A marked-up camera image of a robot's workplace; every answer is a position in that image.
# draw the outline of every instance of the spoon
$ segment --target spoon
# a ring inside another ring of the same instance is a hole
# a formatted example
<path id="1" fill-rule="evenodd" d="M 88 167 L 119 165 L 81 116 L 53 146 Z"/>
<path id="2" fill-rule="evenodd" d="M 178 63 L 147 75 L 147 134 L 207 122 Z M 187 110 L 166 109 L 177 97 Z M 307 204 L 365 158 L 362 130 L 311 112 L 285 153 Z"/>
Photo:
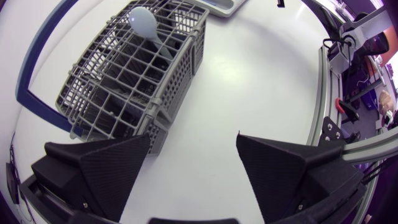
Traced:
<path id="1" fill-rule="evenodd" d="M 136 34 L 153 41 L 155 46 L 160 50 L 161 55 L 173 60 L 173 56 L 169 50 L 162 47 L 162 41 L 156 33 L 156 19 L 150 10 L 144 7 L 135 7 L 130 13 L 129 23 Z"/>

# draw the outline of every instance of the black object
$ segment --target black object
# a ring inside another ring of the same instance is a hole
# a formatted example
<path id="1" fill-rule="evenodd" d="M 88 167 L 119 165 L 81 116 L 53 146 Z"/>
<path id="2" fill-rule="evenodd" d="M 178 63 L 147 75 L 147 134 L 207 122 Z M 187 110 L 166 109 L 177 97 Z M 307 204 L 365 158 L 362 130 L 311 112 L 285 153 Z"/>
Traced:
<path id="1" fill-rule="evenodd" d="M 358 22 L 361 19 L 365 18 L 367 13 L 360 13 L 355 17 L 354 22 Z M 388 44 L 387 37 L 384 32 L 379 33 L 378 35 L 368 39 L 365 41 L 363 46 L 355 51 L 356 55 L 359 57 L 364 57 L 367 55 L 380 55 L 388 52 L 390 50 L 390 45 Z"/>
<path id="2" fill-rule="evenodd" d="M 239 224 L 234 218 L 224 220 L 209 221 L 182 221 L 182 220 L 166 220 L 161 218 L 151 218 L 148 224 Z"/>
<path id="3" fill-rule="evenodd" d="M 342 124 L 345 124 L 348 121 L 351 121 L 352 123 L 354 123 L 355 121 L 359 121 L 359 114 L 355 108 L 353 108 L 351 105 L 349 105 L 341 100 L 338 102 L 338 104 L 342 107 L 345 114 L 347 115 L 347 119 L 342 121 L 341 122 Z"/>
<path id="4" fill-rule="evenodd" d="M 343 138 L 341 129 L 329 117 L 324 117 L 319 145 L 322 146 L 324 143 L 328 144 L 330 141 L 340 141 L 340 144 L 344 145 L 345 142 Z"/>
<path id="5" fill-rule="evenodd" d="M 73 210 L 118 222 L 149 150 L 149 136 L 46 143 L 46 156 L 21 190 L 50 223 L 66 223 Z"/>
<path id="6" fill-rule="evenodd" d="M 284 0 L 278 0 L 278 7 L 285 7 L 285 1 Z"/>
<path id="7" fill-rule="evenodd" d="M 0 0 L 0 11 L 1 11 L 1 9 L 2 9 L 4 3 L 6 3 L 6 0 Z"/>
<path id="8" fill-rule="evenodd" d="M 323 15 L 325 16 L 326 23 L 328 24 L 326 30 L 332 39 L 340 40 L 340 34 L 338 32 L 338 26 L 336 22 L 333 20 L 333 17 L 329 11 L 329 9 L 325 7 L 321 7 L 320 10 L 322 11 Z"/>
<path id="9" fill-rule="evenodd" d="M 18 178 L 15 175 L 14 166 L 8 162 L 6 163 L 6 175 L 7 175 L 8 192 L 10 193 L 12 202 L 17 205 L 17 204 L 19 204 Z"/>
<path id="10" fill-rule="evenodd" d="M 347 144 L 351 144 L 357 142 L 361 139 L 361 132 L 358 131 L 357 133 L 352 133 L 348 138 L 345 139 Z"/>
<path id="11" fill-rule="evenodd" d="M 266 223 L 340 223 L 364 195 L 340 141 L 302 146 L 238 135 L 239 156 Z"/>

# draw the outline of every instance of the cable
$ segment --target cable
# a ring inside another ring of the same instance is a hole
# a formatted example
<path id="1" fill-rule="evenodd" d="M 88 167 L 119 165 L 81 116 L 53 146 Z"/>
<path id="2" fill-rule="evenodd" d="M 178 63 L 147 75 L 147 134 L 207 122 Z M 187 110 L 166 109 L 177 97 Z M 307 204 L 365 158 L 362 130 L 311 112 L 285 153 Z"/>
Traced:
<path id="1" fill-rule="evenodd" d="M 19 173 L 18 173 L 18 169 L 17 169 L 17 166 L 16 166 L 16 162 L 15 162 L 14 145 L 12 144 L 12 143 L 14 142 L 14 136 L 15 136 L 15 132 L 14 132 L 14 134 L 12 135 L 11 144 L 10 144 L 10 150 L 9 150 L 9 151 L 10 151 L 10 165 L 11 165 L 12 168 L 14 169 L 14 172 L 15 172 L 15 175 L 16 175 L 16 178 L 17 178 L 17 185 L 18 185 L 18 188 L 19 188 L 19 185 L 21 184 L 21 180 L 19 179 Z M 31 210 L 30 210 L 30 207 L 29 207 L 29 204 L 28 204 L 26 198 L 25 198 L 24 196 L 21 195 L 21 199 L 25 202 L 26 209 L 27 209 L 27 211 L 29 212 L 29 215 L 30 215 L 30 220 L 28 220 L 28 219 L 25 217 L 25 215 L 24 215 L 24 218 L 25 218 L 28 222 L 33 222 L 34 224 L 36 224 L 36 221 L 35 221 L 35 219 L 34 219 L 34 217 L 33 217 L 33 215 L 32 215 L 32 212 L 31 212 Z"/>
<path id="2" fill-rule="evenodd" d="M 366 169 L 363 171 L 363 173 L 365 174 L 365 173 L 366 173 L 369 169 L 371 169 L 372 166 L 374 166 L 376 163 L 377 163 L 377 161 L 376 161 L 376 162 L 372 162 L 372 164 L 370 164 L 370 165 L 368 166 L 368 168 L 366 168 Z"/>
<path id="3" fill-rule="evenodd" d="M 18 207 L 19 207 L 19 209 L 17 208 L 17 211 L 18 211 L 19 215 L 21 217 L 24 217 L 26 221 L 31 222 L 32 221 L 32 217 L 30 218 L 30 220 L 28 218 L 26 218 L 26 215 L 24 214 L 24 212 L 22 212 L 21 205 L 18 204 Z"/>
<path id="4" fill-rule="evenodd" d="M 388 167 L 390 167 L 397 161 L 398 161 L 398 156 L 394 156 L 394 157 L 386 159 L 382 164 L 375 167 L 370 173 L 366 174 L 363 177 L 363 179 L 361 181 L 362 184 L 367 185 L 370 181 L 372 181 L 374 178 L 379 176 L 381 173 L 383 173 L 385 170 L 387 170 Z"/>
<path id="5" fill-rule="evenodd" d="M 349 97 L 349 92 L 348 92 L 348 78 L 349 78 L 349 75 L 351 74 L 351 52 L 349 51 L 349 47 L 351 46 L 351 42 L 345 42 L 345 40 L 346 40 L 347 38 L 351 38 L 351 39 L 354 41 L 354 44 L 355 44 L 355 40 L 354 40 L 353 37 L 350 36 L 350 35 L 345 36 L 344 39 L 343 39 L 344 43 L 347 43 L 347 45 L 348 45 L 348 72 L 347 72 L 347 79 L 346 79 L 346 91 L 347 91 L 347 95 L 348 95 L 348 97 Z"/>
<path id="6" fill-rule="evenodd" d="M 358 87 L 359 83 L 366 83 L 366 82 L 369 80 L 369 74 L 367 73 L 367 75 L 368 75 L 368 77 L 366 78 L 365 81 L 360 80 L 360 81 L 358 81 L 358 82 L 356 83 L 356 86 L 357 86 L 357 87 Z"/>

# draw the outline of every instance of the white table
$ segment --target white table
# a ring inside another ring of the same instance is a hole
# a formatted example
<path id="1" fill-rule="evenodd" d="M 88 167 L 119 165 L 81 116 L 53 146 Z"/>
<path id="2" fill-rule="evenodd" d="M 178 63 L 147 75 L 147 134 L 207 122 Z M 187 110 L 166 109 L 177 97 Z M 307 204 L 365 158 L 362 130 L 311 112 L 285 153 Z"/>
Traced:
<path id="1" fill-rule="evenodd" d="M 128 0 L 105 0 L 54 48 L 31 90 L 55 108 L 67 72 L 110 16 Z M 237 218 L 263 223 L 235 142 L 245 135 L 305 144 L 318 85 L 318 49 L 328 35 L 301 1 L 248 0 L 229 19 L 209 16 L 205 55 L 158 157 L 148 157 L 121 223 L 150 217 Z M 21 181 L 45 155 L 45 142 L 69 134 L 27 109 L 14 147 Z M 44 222 L 32 211 L 37 223 Z"/>

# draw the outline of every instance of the person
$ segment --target person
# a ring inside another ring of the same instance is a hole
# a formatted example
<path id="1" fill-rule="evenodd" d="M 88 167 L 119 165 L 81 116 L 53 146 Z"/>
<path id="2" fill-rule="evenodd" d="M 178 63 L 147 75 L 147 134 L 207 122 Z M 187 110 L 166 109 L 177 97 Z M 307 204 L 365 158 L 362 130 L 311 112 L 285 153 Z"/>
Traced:
<path id="1" fill-rule="evenodd" d="M 379 96 L 379 113 L 382 116 L 381 126 L 384 127 L 384 122 L 386 114 L 388 111 L 392 112 L 393 122 L 387 127 L 388 130 L 398 126 L 398 114 L 396 113 L 396 108 L 394 106 L 394 101 L 387 91 L 381 91 Z"/>
<path id="2" fill-rule="evenodd" d="M 396 113 L 396 108 L 394 106 L 394 101 L 390 94 L 387 91 L 381 91 L 379 96 L 379 113 L 382 116 L 381 126 L 384 127 L 384 122 L 386 119 L 386 114 L 388 111 L 391 111 L 393 114 L 393 122 L 387 127 L 388 130 L 398 126 L 398 113 Z M 357 133 L 349 134 L 343 127 L 341 127 L 341 132 L 343 133 L 343 137 L 346 139 L 347 143 L 352 143 L 355 141 L 359 141 L 361 138 L 361 133 L 358 131 Z"/>

